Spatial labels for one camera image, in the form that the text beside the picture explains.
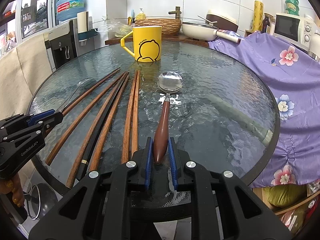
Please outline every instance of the glass table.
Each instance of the glass table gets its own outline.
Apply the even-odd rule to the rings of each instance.
[[[147,137],[153,138],[160,118],[164,95],[157,87],[157,78],[162,72],[175,71],[184,81],[182,90],[171,95],[169,116],[169,136],[174,137],[178,149],[187,151],[191,160],[211,171],[232,171],[247,185],[267,165],[276,147],[280,127],[273,95],[249,68],[225,54],[201,46],[163,41],[161,61],[154,63],[136,62],[119,44],[89,52],[66,63],[44,81],[30,103],[29,113],[57,109],[80,80],[93,78],[97,81],[117,67],[121,67],[120,73],[129,71],[130,79],[104,145],[99,165],[101,173],[112,171],[121,162],[124,123],[136,69],[141,71],[139,149],[145,147]],[[67,114],[47,136],[46,146],[33,158],[41,176],[61,195],[69,190],[65,183],[73,162],[108,93],[76,127],[50,167],[44,160],[73,120],[115,77]],[[241,121],[221,111],[214,98],[220,98],[267,130],[268,142],[262,142]],[[161,165],[152,167],[148,191],[132,193],[132,219],[161,222],[191,215],[190,192],[174,191],[168,159],[166,154]]]

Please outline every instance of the microwave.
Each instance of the microwave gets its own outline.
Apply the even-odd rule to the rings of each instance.
[[[277,13],[274,36],[280,37],[294,46],[309,51],[311,36],[317,26],[310,18],[292,14]]]

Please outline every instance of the pink flower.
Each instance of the pink flower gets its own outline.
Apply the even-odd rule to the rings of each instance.
[[[295,53],[296,49],[294,46],[290,46],[288,51],[287,50],[283,50],[280,53],[280,57],[282,58],[281,60],[279,60],[279,63],[281,65],[287,64],[287,66],[292,66],[293,62],[297,62],[299,59],[299,55],[297,53]]]
[[[274,176],[274,180],[271,182],[273,186],[281,184],[296,184],[296,176],[291,174],[291,165],[285,165],[282,170],[277,170]]]

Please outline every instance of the cartoon duck print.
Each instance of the cartoon duck print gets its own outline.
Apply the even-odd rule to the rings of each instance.
[[[139,59],[144,62],[153,62],[157,61],[157,58],[160,54],[160,46],[155,40],[143,41],[139,44]]]

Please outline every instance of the chopsticks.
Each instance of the chopsticks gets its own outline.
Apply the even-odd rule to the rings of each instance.
[[[61,136],[57,144],[54,146],[52,151],[47,156],[45,163],[47,165],[51,165],[53,159],[58,154],[59,150],[63,146],[63,144],[66,142],[70,134],[73,132],[73,130],[77,127],[77,125],[80,123],[80,121],[85,117],[85,115],[91,110],[91,108],[101,99],[101,97],[114,85],[118,80],[121,78],[119,76],[116,80],[114,80],[111,84],[109,84],[100,94],[98,94],[95,99],[79,114],[79,116],[73,121],[73,123],[69,126],[67,131]]]
[[[115,96],[119,92],[119,89],[121,88],[121,85],[124,83],[124,79],[126,78],[127,73],[124,72],[121,75],[121,78],[118,82],[118,84],[113,88],[110,95],[102,105],[99,113],[97,114],[96,118],[94,119],[86,137],[84,138],[84,141],[82,143],[82,146],[79,150],[79,153],[73,163],[73,166],[71,168],[69,177],[66,182],[66,186],[69,188],[73,187],[73,184],[76,180],[76,174],[78,173],[77,177],[78,179],[81,179],[82,176],[85,174],[88,168],[88,163],[90,161],[90,157],[93,152],[94,145],[96,143],[96,139],[94,138],[95,132],[97,134],[100,133],[102,129],[102,124],[105,121],[107,114],[109,112],[109,109],[111,107],[112,102],[115,99]]]
[[[136,88],[134,92],[134,104],[132,114],[132,141],[131,141],[131,157],[138,151],[138,103],[139,103],[139,85],[140,85],[140,70],[137,73]]]
[[[116,73],[120,71],[120,68],[115,69],[110,72],[108,75],[101,78],[97,83],[92,85],[87,91],[79,95],[72,102],[70,102],[65,108],[62,110],[62,115],[65,117],[77,104],[79,104],[87,95],[89,95],[93,90],[95,90],[98,86],[100,86],[103,82],[105,82],[108,78],[112,77]],[[48,129],[45,133],[45,137],[52,131],[52,128]]]
[[[126,116],[125,125],[124,125],[121,164],[128,162],[130,159],[129,157],[130,126],[131,126],[132,107],[133,107],[134,93],[136,88],[137,74],[138,74],[138,71],[136,70],[133,77],[131,92],[129,96],[127,116]]]
[[[122,85],[121,87],[121,90],[119,91],[117,97],[116,97],[116,100],[115,102],[113,103],[113,106],[110,110],[110,113],[108,115],[108,118],[106,120],[106,123],[104,124],[103,126],[103,129],[102,129],[102,132],[100,133],[99,135],[99,139],[97,141],[97,144],[96,144],[96,147],[95,147],[95,150],[93,152],[93,156],[92,156],[92,161],[91,161],[91,165],[89,167],[89,171],[95,171],[98,169],[98,165],[99,165],[99,160],[100,160],[100,157],[101,157],[101,153],[102,153],[102,150],[103,150],[103,146],[104,146],[104,143],[106,141],[106,138],[107,138],[107,134],[109,132],[109,128],[110,128],[110,125],[111,125],[111,122],[112,122],[112,119],[113,119],[113,116],[115,114],[115,111],[116,111],[116,108],[117,108],[117,105],[119,103],[119,100],[122,96],[122,93],[124,91],[124,88],[126,87],[127,85],[127,82],[128,82],[128,79],[129,79],[129,75],[126,77],[125,81],[124,81],[124,84]]]

